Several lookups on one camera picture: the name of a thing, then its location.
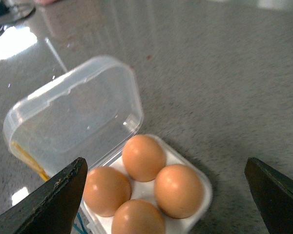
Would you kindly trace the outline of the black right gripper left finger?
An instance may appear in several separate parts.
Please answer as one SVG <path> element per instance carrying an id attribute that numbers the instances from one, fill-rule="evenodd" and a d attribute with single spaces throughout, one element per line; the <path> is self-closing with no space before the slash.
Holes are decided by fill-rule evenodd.
<path id="1" fill-rule="evenodd" d="M 79 157 L 0 215 L 0 234 L 69 234 L 83 197 L 87 162 Z"/>

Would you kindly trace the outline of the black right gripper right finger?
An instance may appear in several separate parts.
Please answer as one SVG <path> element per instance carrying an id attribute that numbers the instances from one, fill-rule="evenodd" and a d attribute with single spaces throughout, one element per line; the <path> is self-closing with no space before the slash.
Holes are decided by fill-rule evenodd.
<path id="1" fill-rule="evenodd" d="M 244 174 L 268 232 L 293 234 L 293 180 L 255 157 Z"/>

